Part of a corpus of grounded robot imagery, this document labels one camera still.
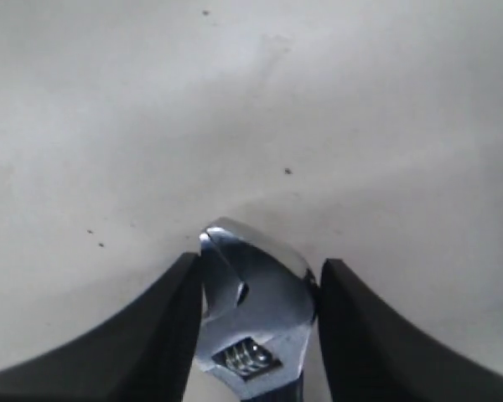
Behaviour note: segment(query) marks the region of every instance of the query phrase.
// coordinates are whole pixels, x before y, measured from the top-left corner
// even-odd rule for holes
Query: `chrome wrench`
[[[240,400],[302,400],[315,281],[288,246],[228,218],[200,234],[207,310],[195,362]]]

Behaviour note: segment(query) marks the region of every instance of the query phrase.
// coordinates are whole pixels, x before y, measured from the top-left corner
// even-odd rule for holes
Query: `white surface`
[[[503,373],[503,0],[0,2],[0,368],[221,214]]]

